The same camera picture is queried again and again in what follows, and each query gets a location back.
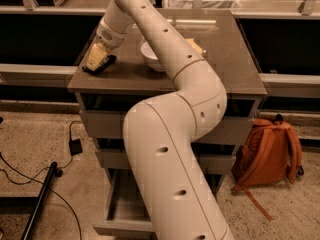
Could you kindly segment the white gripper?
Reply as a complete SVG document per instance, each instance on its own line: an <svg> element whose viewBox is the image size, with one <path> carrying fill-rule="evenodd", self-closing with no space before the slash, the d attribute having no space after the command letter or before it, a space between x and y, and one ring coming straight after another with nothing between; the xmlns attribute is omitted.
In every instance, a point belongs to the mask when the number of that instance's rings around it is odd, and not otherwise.
<svg viewBox="0 0 320 240"><path fill-rule="evenodd" d="M92 46L87 64L101 63L107 55L110 55L109 50L119 47L126 38L128 27L128 20L121 20L120 18L112 20L111 18L103 17L96 31L101 42Z"/></svg>

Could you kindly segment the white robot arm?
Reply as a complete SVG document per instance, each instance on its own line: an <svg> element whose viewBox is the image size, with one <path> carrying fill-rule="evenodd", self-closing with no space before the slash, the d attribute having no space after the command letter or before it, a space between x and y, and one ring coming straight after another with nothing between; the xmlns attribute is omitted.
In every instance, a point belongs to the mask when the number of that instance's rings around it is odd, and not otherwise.
<svg viewBox="0 0 320 240"><path fill-rule="evenodd" d="M137 26L175 90L134 105L123 139L158 240L234 240L192 151L226 110L227 94L208 62L153 7L152 0L111 0L87 65L95 70Z"/></svg>

